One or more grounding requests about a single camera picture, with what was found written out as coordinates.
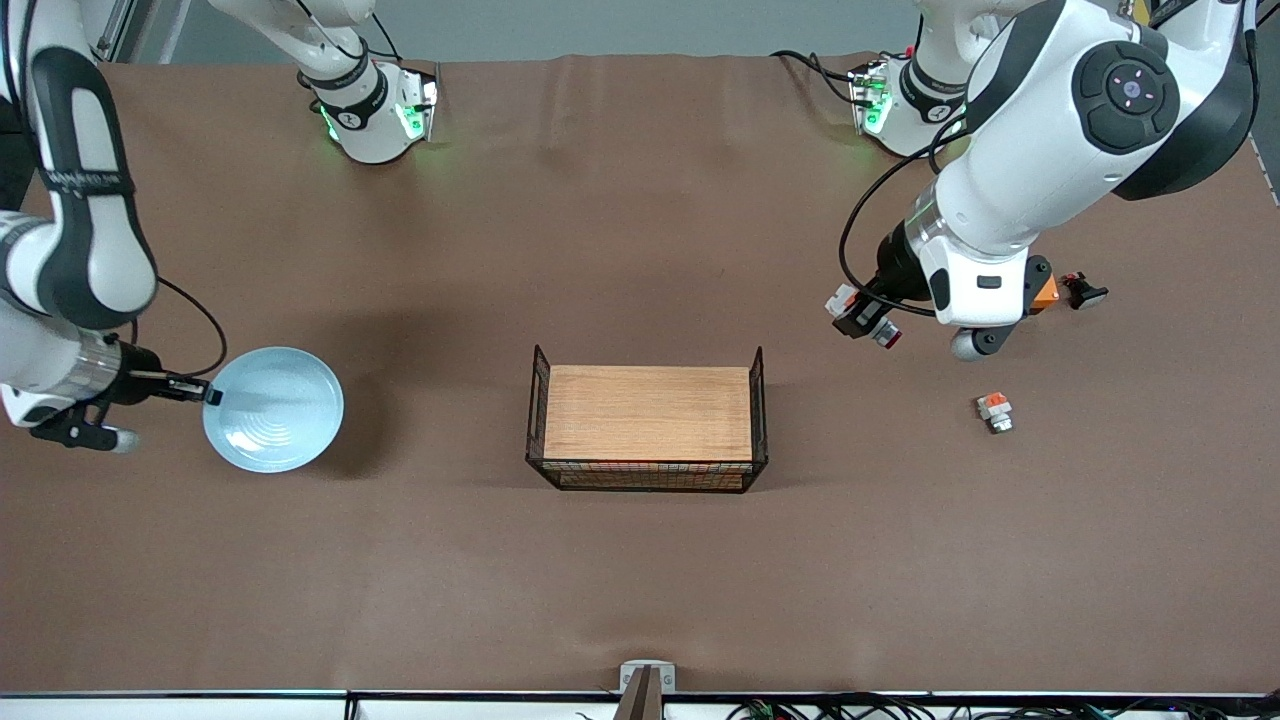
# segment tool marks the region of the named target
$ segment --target light blue bowl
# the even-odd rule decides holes
[[[205,434],[228,462],[283,473],[315,460],[342,425],[342,386],[319,357],[262,347],[227,364],[212,382],[220,405],[205,405]]]

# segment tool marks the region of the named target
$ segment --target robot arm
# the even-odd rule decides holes
[[[150,305],[155,261],[138,225],[115,105],[88,54],[79,5],[42,0],[32,8],[33,1],[5,0],[5,78],[12,82],[3,95],[26,110],[54,219],[0,213],[0,293],[81,328],[114,328]]]
[[[969,72],[998,32],[998,20],[1037,1],[915,0],[920,37],[911,56],[890,56],[855,78],[854,92],[872,104],[855,109],[858,129],[895,155],[928,146],[960,110]]]
[[[329,135],[358,163],[387,163],[428,138],[436,102],[431,76],[372,60],[351,29],[374,0],[209,0],[298,64],[320,100]]]
[[[0,211],[0,397],[38,438],[127,452],[136,436],[102,423],[111,404],[205,400],[207,384],[102,332],[146,310],[156,273],[78,3],[0,0],[0,92],[22,106],[54,209]]]
[[[870,292],[833,299],[836,327],[891,345],[881,300],[932,300],[940,323],[966,328],[957,356],[998,350],[983,338],[1000,333],[968,328],[1005,332],[1025,316],[1029,268],[1047,268],[1028,256],[1041,232],[1107,192],[1190,187],[1243,143],[1256,106],[1243,5],[1179,4],[1161,29],[1087,0],[1016,15],[968,82],[968,150],[884,238]]]

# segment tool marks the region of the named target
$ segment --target brown table surface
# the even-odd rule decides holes
[[[111,67],[163,273],[238,355],[346,387],[330,451],[239,471],[200,410],[132,456],[0,432],[0,688],[1270,691],[1280,669],[1280,218],[1251,152],[1036,249],[1112,290],[961,364],[829,325],[836,237],[890,164],[774,59],[447,65],[438,143],[344,159],[289,67]],[[854,242],[925,184],[910,168]],[[212,333],[163,292],[142,343]],[[561,493],[524,464],[553,364],[742,365],[745,496]],[[1018,429],[973,398],[1002,391]]]

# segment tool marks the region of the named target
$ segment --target black wire basket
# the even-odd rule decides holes
[[[525,461],[558,489],[614,492],[744,493],[769,462],[764,421],[764,352],[756,348],[748,372],[751,459],[746,460],[621,460],[545,457],[547,406],[552,368],[541,347],[534,347],[534,379],[529,397]]]

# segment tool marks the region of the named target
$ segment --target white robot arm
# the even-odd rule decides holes
[[[991,355],[1044,282],[1047,260],[1029,258],[1041,232],[1107,192],[1178,192],[1221,168],[1257,106],[1252,0],[1170,6],[1155,28],[1087,0],[1018,14],[966,83],[968,150],[881,243],[876,278],[832,299],[836,327],[890,346],[888,310],[932,300],[961,328],[957,356]]]
[[[434,78],[371,61],[349,29],[371,0],[214,4],[298,61],[326,119],[337,119],[330,135],[355,160],[392,160],[426,136]],[[54,209],[52,220],[0,211],[0,398],[10,421],[37,438],[127,452],[137,438],[104,424],[110,405],[219,397],[106,332],[147,309],[157,275],[79,3],[0,0],[0,96],[20,108]]]
[[[329,135],[358,163],[387,163],[430,140],[436,78],[374,60],[351,29],[374,0],[209,0],[293,58]]]

